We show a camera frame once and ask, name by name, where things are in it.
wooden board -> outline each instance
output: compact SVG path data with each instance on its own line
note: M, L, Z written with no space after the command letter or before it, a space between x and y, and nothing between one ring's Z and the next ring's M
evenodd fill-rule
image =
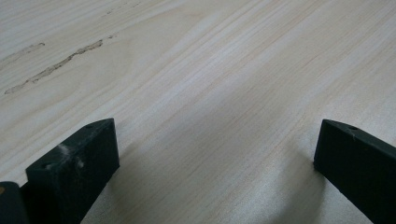
M0 178L115 118L83 223L370 223L313 155L322 119L396 145L392 0L0 3Z

black plastic block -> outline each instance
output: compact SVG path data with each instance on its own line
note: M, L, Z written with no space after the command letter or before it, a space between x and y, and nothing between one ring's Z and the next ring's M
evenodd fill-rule
M348 124L323 120L315 169L374 223L396 223L396 148Z
M26 169L32 223L79 223L120 167L114 119L89 124Z

light wood surface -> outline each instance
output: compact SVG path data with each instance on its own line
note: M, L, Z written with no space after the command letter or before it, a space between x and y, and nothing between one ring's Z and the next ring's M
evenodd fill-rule
M396 145L396 1L0 2L0 179L115 118L83 223L370 223L314 172L322 119Z

wood grain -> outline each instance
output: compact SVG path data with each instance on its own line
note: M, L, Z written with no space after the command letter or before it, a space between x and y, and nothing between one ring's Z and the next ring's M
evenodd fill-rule
M113 117L84 223L370 223L314 172L322 119L396 145L396 2L0 2L0 177Z

